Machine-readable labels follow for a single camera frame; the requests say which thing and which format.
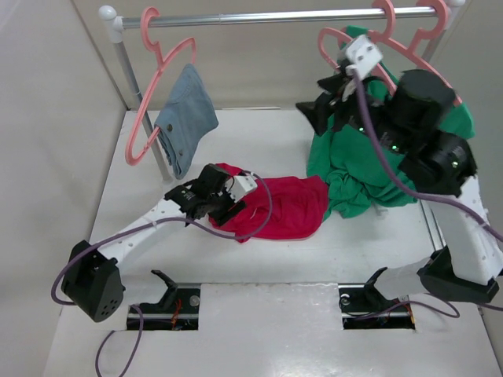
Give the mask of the red t shirt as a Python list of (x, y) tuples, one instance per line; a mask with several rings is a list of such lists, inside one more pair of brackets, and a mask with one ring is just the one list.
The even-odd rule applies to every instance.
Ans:
[(245, 208), (220, 231), (231, 232), (241, 243), (249, 236), (264, 240), (300, 240), (315, 233), (328, 210), (328, 186), (318, 176), (265, 178), (244, 197)]

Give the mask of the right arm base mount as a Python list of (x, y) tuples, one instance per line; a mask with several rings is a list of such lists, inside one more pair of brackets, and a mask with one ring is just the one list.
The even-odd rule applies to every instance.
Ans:
[(374, 287), (385, 268), (378, 269), (363, 284), (340, 284), (339, 308), (344, 330), (414, 330), (409, 304), (399, 305), (398, 298), (387, 300)]

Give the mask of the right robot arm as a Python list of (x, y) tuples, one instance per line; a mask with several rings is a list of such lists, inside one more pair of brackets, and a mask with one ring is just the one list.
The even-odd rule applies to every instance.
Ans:
[(320, 79), (319, 97), (296, 108), (317, 135), (351, 126), (370, 139), (379, 161), (386, 152), (399, 154), (391, 179), (404, 173), (411, 180), (404, 192), (430, 203), (446, 244), (418, 263), (377, 270), (361, 290), (365, 304), (382, 309), (393, 299), (423, 293), (489, 304), (499, 290), (502, 237), (487, 220), (468, 142), (440, 127), (453, 108), (454, 90), (423, 69), (405, 71), (383, 100), (367, 93), (370, 83), (354, 71)]

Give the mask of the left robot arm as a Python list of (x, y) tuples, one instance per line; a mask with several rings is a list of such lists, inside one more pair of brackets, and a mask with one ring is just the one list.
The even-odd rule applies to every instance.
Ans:
[(215, 164), (198, 178), (177, 185), (144, 215), (114, 236), (94, 245), (77, 243), (70, 254), (61, 288), (92, 321), (108, 319), (129, 287), (121, 274), (163, 234), (209, 217), (222, 225), (245, 207), (244, 198), (257, 188), (249, 173), (231, 175)]

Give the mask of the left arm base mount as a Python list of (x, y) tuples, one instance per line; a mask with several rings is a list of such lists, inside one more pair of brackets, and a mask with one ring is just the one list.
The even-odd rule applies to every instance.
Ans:
[(200, 312), (200, 284), (178, 284), (166, 273), (153, 269), (154, 282), (149, 288), (153, 297), (143, 296), (128, 310), (127, 330), (197, 331)]

